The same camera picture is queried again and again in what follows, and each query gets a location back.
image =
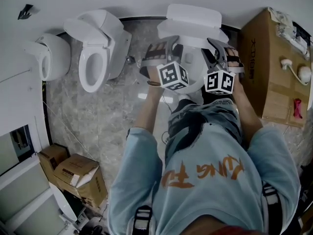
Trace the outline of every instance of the toilet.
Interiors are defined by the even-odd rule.
[[[106,10],[93,10],[64,22],[64,30],[83,42],[78,73],[82,87],[92,93],[123,70],[131,44],[131,33]]]
[[[43,81],[58,79],[69,70],[70,46],[58,36],[43,34],[36,42],[24,42],[22,48],[36,57]]]
[[[80,212],[79,216],[77,217],[69,205],[68,201],[64,197],[63,193],[52,183],[49,182],[50,189],[52,194],[61,210],[59,217],[64,221],[66,224],[65,228],[59,233],[62,235],[69,235],[73,234],[73,231],[80,230],[83,228],[85,224],[88,223],[89,219],[87,218],[83,208]]]
[[[220,12],[185,4],[171,4],[167,8],[166,20],[157,26],[159,38],[179,36],[176,44],[182,45],[181,65],[188,71],[189,86],[175,90],[179,94],[190,94],[204,85],[203,77],[207,74],[207,65],[201,49],[215,49],[207,38],[228,42],[227,35],[221,30]]]

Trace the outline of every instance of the light blue t-shirt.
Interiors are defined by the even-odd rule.
[[[300,183],[282,134],[262,128],[242,146],[239,117],[230,99],[189,105],[171,115],[165,171],[157,142],[132,128],[109,197],[109,226],[126,234],[127,224],[156,182],[156,234],[180,234],[202,215],[227,225],[264,232],[262,181],[277,189],[285,225],[297,206]]]

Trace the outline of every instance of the open cardboard box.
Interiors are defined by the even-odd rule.
[[[53,144],[38,153],[41,167],[43,168],[47,179],[59,188],[61,187],[58,185],[53,173],[58,164],[68,157],[69,155],[67,149],[58,144]]]
[[[78,154],[61,162],[54,176],[60,188],[92,207],[98,207],[108,195],[99,163]]]
[[[296,73],[301,66],[311,67],[311,61],[276,35],[277,25],[265,9],[241,29],[238,52],[246,72],[242,84],[259,117],[302,127],[306,122],[310,84],[304,86],[289,69],[282,70],[280,61],[292,60]],[[302,118],[294,116],[295,99],[301,100]]]

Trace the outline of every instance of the toilet tank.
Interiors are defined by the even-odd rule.
[[[121,36],[124,25],[122,22],[110,12],[106,10],[92,10],[79,15],[79,20],[83,20],[92,26],[101,29],[109,38],[118,41]]]

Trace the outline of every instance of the wrist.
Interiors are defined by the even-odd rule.
[[[244,88],[241,86],[241,88],[236,88],[234,91],[233,91],[233,97],[236,100],[242,98],[242,97],[246,97],[246,93],[244,91]]]
[[[152,100],[156,100],[159,102],[164,92],[164,88],[162,87],[153,87],[149,86],[148,95],[147,98],[150,98]]]

